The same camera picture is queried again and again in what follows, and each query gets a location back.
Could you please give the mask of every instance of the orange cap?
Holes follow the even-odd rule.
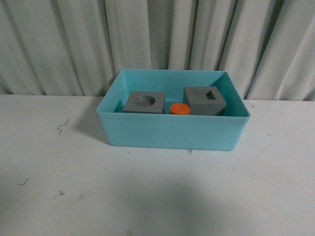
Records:
[[[189,115],[190,108],[184,103],[175,103],[170,107],[169,113],[175,115]]]

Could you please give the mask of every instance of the table surface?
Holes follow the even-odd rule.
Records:
[[[245,101],[233,151],[107,144],[102,97],[0,95],[1,236],[315,235],[315,102]]]

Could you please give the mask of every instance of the light blue bin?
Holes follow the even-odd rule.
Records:
[[[224,116],[170,115],[184,87],[216,86],[227,106]],[[123,113],[132,91],[165,92],[165,114]],[[97,108],[114,146],[232,150],[250,118],[228,73],[192,70],[122,70]]]

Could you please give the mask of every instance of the white backdrop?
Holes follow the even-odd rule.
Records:
[[[0,93],[104,95],[123,68],[226,70],[315,101],[314,0],[2,0]]]

